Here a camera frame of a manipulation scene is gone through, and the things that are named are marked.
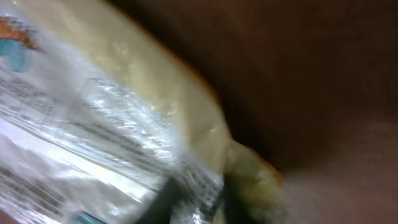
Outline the beige snack bag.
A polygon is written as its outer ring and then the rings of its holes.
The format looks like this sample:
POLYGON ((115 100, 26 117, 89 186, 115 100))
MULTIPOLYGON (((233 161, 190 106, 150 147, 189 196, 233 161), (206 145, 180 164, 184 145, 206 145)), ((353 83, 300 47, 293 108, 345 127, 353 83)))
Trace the beige snack bag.
POLYGON ((169 178, 170 223, 284 217, 274 170, 233 140, 197 75, 104 1, 1 2, 1 211, 134 223, 169 178))

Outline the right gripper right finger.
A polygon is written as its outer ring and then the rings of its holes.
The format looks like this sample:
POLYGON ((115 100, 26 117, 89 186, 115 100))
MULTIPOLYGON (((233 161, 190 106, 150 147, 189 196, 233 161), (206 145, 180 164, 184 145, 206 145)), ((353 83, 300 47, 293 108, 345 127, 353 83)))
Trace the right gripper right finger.
POLYGON ((223 195, 226 224, 257 224, 229 182, 224 185, 223 195))

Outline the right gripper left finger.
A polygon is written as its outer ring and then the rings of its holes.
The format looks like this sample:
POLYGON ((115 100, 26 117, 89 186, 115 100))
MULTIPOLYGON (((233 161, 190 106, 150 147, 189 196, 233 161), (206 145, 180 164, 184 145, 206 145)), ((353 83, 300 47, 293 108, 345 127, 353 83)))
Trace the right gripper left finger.
POLYGON ((169 178, 158 195, 133 224, 169 224, 172 209, 180 201, 180 187, 169 178))

